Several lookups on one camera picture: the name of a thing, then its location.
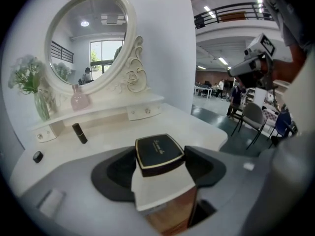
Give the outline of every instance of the white pillar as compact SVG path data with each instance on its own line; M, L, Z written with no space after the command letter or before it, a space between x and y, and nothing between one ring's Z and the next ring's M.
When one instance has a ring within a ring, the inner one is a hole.
M255 96L254 96L253 102L257 104L259 107L262 107L262 105L264 104L266 95L267 95L266 90L255 88Z

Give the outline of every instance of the round mirror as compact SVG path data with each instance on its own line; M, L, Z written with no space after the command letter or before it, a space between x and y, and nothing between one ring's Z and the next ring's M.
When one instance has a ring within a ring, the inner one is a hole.
M127 21L115 0L85 0L59 21L52 37L50 63L68 84L86 85L106 76L126 37Z

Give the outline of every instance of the pink perfume bottle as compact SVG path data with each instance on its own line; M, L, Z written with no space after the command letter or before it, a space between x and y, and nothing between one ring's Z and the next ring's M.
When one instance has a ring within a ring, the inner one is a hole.
M72 89L73 89L73 96L71 98L72 109L74 111L78 111L89 106L90 104L89 99L85 94L83 94L80 91L79 85L78 84L72 85Z

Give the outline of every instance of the white flowers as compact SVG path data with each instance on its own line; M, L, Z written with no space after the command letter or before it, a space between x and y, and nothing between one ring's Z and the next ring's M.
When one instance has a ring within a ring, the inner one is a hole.
M23 94L37 93L40 78L45 65L32 55L26 55L16 60L12 66L8 87L18 85Z
M71 73L71 69L69 67L60 62L59 64L54 64L54 68L63 80L68 81L68 76Z

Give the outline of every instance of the gray floor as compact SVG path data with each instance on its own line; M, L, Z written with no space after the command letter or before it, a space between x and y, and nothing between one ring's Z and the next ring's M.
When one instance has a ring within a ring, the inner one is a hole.
M211 96L209 99L207 99L198 95L193 97L192 103L195 106L210 110L211 112L221 116L226 116L228 106L230 105L230 103L225 99L221 100L215 96Z
M261 134L256 143L246 150L246 147L252 142L257 134L255 130L243 126L239 133L237 132L237 129L231 137L237 124L236 121L195 105L192 106L191 115L224 130L228 134L228 140L220 151L236 155L258 156L260 152L267 149L271 144L271 141L266 141L267 137Z

